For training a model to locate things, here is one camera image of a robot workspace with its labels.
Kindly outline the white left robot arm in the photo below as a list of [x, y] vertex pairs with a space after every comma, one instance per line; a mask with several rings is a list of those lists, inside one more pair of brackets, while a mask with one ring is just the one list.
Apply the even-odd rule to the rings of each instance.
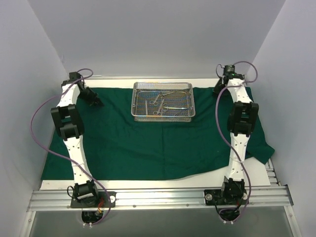
[[104, 104], [98, 94], [85, 85], [79, 71], [70, 72], [69, 79], [63, 81], [61, 87], [60, 101], [50, 112], [57, 135], [62, 138], [71, 159], [75, 183], [71, 187], [73, 199], [94, 207], [99, 203], [100, 195], [86, 162], [83, 148], [85, 129], [76, 104], [78, 99], [90, 106], [103, 107]]

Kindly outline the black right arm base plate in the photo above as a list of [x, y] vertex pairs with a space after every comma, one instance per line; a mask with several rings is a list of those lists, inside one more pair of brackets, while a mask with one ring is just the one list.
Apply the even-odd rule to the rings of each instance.
[[234, 205], [246, 204], [247, 192], [237, 190], [207, 189], [204, 190], [204, 201], [206, 205]]

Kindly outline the metal mesh instrument tray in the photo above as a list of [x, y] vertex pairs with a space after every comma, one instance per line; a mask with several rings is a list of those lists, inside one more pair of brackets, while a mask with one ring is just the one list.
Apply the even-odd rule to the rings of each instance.
[[136, 82], [131, 114], [139, 122], [191, 122], [196, 115], [193, 86], [187, 82]]

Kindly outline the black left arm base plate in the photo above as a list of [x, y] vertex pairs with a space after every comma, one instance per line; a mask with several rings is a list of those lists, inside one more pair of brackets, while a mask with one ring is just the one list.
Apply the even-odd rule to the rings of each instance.
[[105, 208], [115, 207], [116, 205], [116, 192], [108, 192], [108, 196], [104, 191], [98, 193], [98, 197], [87, 197], [82, 200], [75, 200], [72, 198], [70, 208]]

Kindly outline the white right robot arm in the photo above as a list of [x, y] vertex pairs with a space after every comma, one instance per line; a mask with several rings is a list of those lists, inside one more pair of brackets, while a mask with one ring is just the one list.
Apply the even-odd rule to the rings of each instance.
[[[248, 141], [255, 128], [259, 105], [250, 99], [246, 91], [246, 80], [242, 74], [235, 72], [235, 65], [225, 65], [221, 68], [223, 74], [219, 77], [213, 90], [214, 94], [217, 95], [215, 121], [221, 138], [230, 147], [230, 160], [219, 198], [223, 203], [229, 204], [235, 199], [247, 197], [244, 177], [249, 179], [249, 175], [243, 163]], [[233, 107], [227, 121], [230, 142], [224, 137], [218, 118], [219, 102], [225, 92], [230, 94], [233, 101]]]

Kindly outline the green surgical cloth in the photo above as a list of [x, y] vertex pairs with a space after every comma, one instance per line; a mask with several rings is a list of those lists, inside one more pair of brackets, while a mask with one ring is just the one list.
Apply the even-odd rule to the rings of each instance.
[[[132, 90], [98, 88], [104, 106], [77, 101], [84, 122], [83, 147], [97, 180], [171, 180], [223, 168], [230, 148], [215, 121], [212, 88], [194, 88], [196, 115], [191, 122], [137, 122], [131, 110]], [[227, 119], [233, 102], [223, 95], [218, 118], [229, 141]]]

